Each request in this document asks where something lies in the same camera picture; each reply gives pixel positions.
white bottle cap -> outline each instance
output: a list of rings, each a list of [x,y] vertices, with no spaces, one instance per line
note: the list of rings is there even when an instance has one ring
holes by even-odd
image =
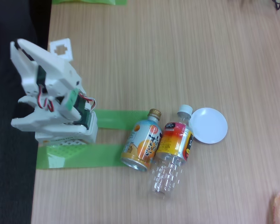
[[[192,112],[193,112],[193,108],[190,107],[189,105],[181,105],[181,107],[179,108],[179,111],[178,112],[185,112],[187,114],[189,114],[190,116],[192,115]]]

green tape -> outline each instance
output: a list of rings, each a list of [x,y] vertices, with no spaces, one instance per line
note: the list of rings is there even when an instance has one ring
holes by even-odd
[[[109,5],[126,5],[127,0],[52,0],[53,4],[70,1],[83,1],[88,3],[103,3]]]
[[[132,130],[138,121],[147,119],[148,113],[149,111],[95,110],[98,127],[121,130]]]
[[[38,148],[37,169],[125,166],[120,161],[123,145],[71,145]]]
[[[65,104],[65,107],[71,111],[71,109],[73,108],[76,100],[77,100],[77,97],[78,97],[78,93],[79,93],[79,89],[78,88],[75,88],[74,90],[72,90],[70,92],[70,97],[69,97],[69,100],[66,102]]]

black cable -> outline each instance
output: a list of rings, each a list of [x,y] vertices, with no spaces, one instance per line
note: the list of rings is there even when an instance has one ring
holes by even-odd
[[[272,1],[275,3],[276,10],[279,10],[280,9],[280,3],[278,3],[276,0],[272,0]]]

gold can lid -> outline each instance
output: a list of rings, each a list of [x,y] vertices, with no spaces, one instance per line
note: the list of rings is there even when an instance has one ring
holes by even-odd
[[[162,113],[157,109],[150,109],[148,116],[154,116],[158,120],[160,120]]]

white plate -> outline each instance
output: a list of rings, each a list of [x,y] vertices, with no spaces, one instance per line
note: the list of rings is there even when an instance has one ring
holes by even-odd
[[[206,144],[221,141],[227,134],[228,125],[225,117],[212,108],[200,108],[195,111],[190,120],[194,137]]]

